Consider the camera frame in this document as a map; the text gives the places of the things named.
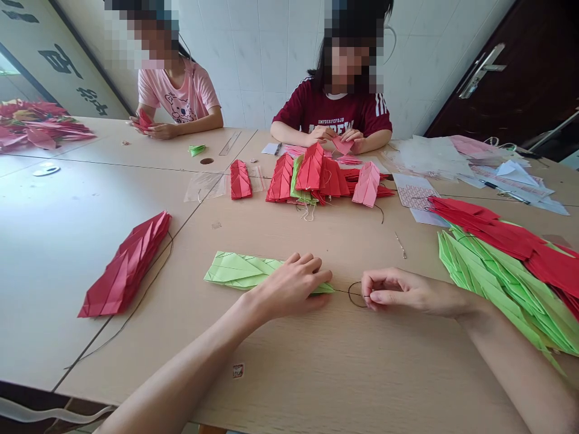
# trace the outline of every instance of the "hand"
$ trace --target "hand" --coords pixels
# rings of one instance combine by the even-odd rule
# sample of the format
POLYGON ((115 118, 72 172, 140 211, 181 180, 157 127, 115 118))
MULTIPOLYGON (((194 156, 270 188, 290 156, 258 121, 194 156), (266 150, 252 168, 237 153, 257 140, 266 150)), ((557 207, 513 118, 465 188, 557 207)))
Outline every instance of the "hand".
POLYGON ((476 312, 486 303, 473 292, 399 268, 365 271, 362 295, 366 305, 375 311, 387 306, 407 306, 447 318, 476 312))
POLYGON ((308 134, 308 146, 313 146, 316 143, 326 143, 327 140, 331 142, 334 137, 338 137, 338 135, 333 129, 318 125, 314 128, 314 131, 308 134))
MULTIPOLYGON (((137 118, 136 116, 129 116, 129 120, 134 124, 139 125, 139 118, 137 118)), ((134 129, 137 133, 146 136, 146 134, 143 132, 143 130, 141 130, 140 128, 135 128, 134 129)))
POLYGON ((178 128, 179 126, 177 124, 155 123, 152 124, 147 131, 144 131, 144 133, 153 139, 170 140, 179 136, 178 128))
POLYGON ((330 270, 320 271, 321 259, 294 253, 275 272, 246 295, 264 322, 324 307, 329 294, 310 297, 322 283, 332 280, 330 270))
POLYGON ((362 131, 354 130, 353 128, 350 128, 344 134, 342 134, 340 139, 344 143, 351 142, 352 140, 355 143, 358 143, 363 138, 364 138, 364 134, 362 133, 362 131))

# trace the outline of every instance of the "small sticker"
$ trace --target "small sticker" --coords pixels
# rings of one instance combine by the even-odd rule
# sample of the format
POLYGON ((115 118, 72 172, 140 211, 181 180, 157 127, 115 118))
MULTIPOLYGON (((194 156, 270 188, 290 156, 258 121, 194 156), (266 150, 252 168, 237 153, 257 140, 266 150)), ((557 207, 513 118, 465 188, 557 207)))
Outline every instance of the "small sticker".
POLYGON ((244 364, 233 365, 233 379, 240 379, 243 377, 244 364))

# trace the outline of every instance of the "girl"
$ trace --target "girl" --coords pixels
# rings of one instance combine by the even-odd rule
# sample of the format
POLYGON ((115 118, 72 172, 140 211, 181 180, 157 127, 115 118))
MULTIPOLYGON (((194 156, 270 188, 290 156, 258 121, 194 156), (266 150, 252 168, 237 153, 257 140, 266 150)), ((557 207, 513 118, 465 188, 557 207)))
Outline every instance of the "girl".
POLYGON ((333 11, 334 27, 326 29, 317 69, 308 71, 273 119, 272 136, 298 146, 320 142, 328 150, 339 137, 354 141, 354 154, 390 141, 390 114, 370 70, 392 6, 393 0, 366 0, 333 11))
MULTIPOLYGON (((223 127, 221 107, 209 74, 179 44, 179 29, 173 28, 177 21, 171 20, 163 2, 156 2, 151 10, 145 3, 106 2, 109 9, 121 11, 135 38, 141 39, 143 48, 150 52, 150 69, 139 70, 137 115, 143 110, 154 119, 156 110, 163 107, 175 122, 154 123, 148 130, 136 128, 137 131, 153 139, 168 140, 223 127)), ((137 117, 130 119, 139 122, 137 117)))

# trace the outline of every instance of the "cartoon print on shirt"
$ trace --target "cartoon print on shirt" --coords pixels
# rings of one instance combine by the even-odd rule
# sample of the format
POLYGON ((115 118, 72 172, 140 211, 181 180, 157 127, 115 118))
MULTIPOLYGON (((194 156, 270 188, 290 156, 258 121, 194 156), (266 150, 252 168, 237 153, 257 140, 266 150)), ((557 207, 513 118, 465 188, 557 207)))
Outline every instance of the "cartoon print on shirt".
POLYGON ((194 114, 191 112, 191 103, 188 99, 177 98, 173 93, 165 95, 165 99, 171 104, 171 116, 178 124, 185 124, 195 120, 194 114))

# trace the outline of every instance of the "green paper piece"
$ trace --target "green paper piece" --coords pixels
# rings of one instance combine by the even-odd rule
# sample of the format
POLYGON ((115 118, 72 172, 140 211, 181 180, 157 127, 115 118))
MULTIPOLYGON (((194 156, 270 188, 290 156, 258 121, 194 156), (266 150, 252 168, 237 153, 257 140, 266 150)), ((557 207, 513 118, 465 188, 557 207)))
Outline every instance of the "green paper piece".
POLYGON ((189 152, 191 153, 191 157, 195 157, 198 154, 201 154, 204 150, 205 150, 205 145, 199 145, 199 146, 190 146, 189 147, 189 152))
POLYGON ((451 224, 451 233, 455 239, 442 233, 438 241, 440 260, 453 281, 495 304, 561 371, 547 347, 579 354, 579 322, 571 311, 517 259, 456 225, 451 224))
MULTIPOLYGON (((275 259, 219 251, 203 280, 240 291, 249 291, 282 265, 283 262, 275 259)), ((332 292, 334 289, 330 284, 322 283, 313 294, 331 294, 332 292)))
POLYGON ((313 198, 312 193, 304 190, 296 190, 297 174, 300 172, 302 163, 303 163, 303 155, 300 155, 298 158, 294 160, 294 173, 291 177, 289 195, 293 198, 296 198, 298 201, 302 203, 315 205, 317 204, 318 199, 313 198))

